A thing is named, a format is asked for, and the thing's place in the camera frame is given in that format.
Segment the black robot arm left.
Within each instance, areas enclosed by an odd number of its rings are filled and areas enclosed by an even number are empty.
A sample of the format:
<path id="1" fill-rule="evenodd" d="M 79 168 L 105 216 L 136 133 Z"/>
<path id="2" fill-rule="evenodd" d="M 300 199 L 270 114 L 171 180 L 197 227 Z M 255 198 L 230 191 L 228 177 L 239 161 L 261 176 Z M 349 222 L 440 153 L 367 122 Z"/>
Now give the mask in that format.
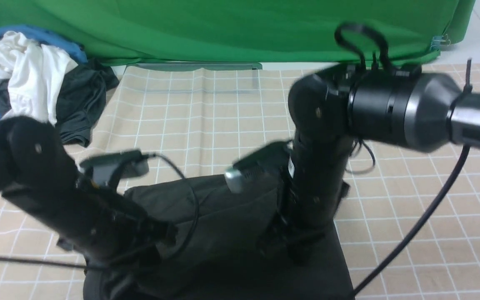
<path id="1" fill-rule="evenodd" d="M 78 171 L 56 129 L 34 118 L 0 121 L 0 194 L 86 261 L 49 266 L 132 278 L 162 262 L 157 244 L 176 243 L 174 224 L 149 216 L 115 189 L 97 186 Z"/>

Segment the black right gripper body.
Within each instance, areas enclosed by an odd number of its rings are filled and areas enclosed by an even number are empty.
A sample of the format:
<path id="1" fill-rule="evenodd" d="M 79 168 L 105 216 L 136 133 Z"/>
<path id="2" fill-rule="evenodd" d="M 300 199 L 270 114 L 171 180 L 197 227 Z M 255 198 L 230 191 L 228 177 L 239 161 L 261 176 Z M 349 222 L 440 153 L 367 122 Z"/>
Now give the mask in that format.
<path id="1" fill-rule="evenodd" d="M 328 216 L 321 226 L 301 227 L 275 212 L 259 236 L 259 253 L 265 258 L 286 254 L 296 265 L 335 265 L 335 215 Z"/>

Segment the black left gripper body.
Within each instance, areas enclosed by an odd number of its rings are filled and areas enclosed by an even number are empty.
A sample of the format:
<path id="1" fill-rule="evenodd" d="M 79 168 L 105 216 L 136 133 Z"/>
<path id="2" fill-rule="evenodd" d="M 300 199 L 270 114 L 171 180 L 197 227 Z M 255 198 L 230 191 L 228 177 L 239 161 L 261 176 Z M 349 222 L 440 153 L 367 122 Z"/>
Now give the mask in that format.
<path id="1" fill-rule="evenodd" d="M 86 248 L 86 299 L 153 300 L 138 279 L 162 262 L 157 244 L 175 245 L 177 232 L 146 213 L 101 219 Z"/>

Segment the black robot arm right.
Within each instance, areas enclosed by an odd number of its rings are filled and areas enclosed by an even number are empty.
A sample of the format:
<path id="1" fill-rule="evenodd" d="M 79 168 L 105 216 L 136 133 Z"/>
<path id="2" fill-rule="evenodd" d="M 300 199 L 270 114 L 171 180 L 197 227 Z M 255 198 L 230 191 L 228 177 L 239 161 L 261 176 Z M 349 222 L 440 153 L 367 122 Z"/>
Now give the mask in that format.
<path id="1" fill-rule="evenodd" d="M 282 180 L 277 216 L 259 239 L 264 254 L 286 249 L 297 258 L 325 236 L 355 141 L 421 153 L 448 143 L 480 149 L 480 93 L 420 66 L 318 71 L 292 85 L 288 109 L 296 127 L 292 149 L 272 142 L 258 161 Z"/>

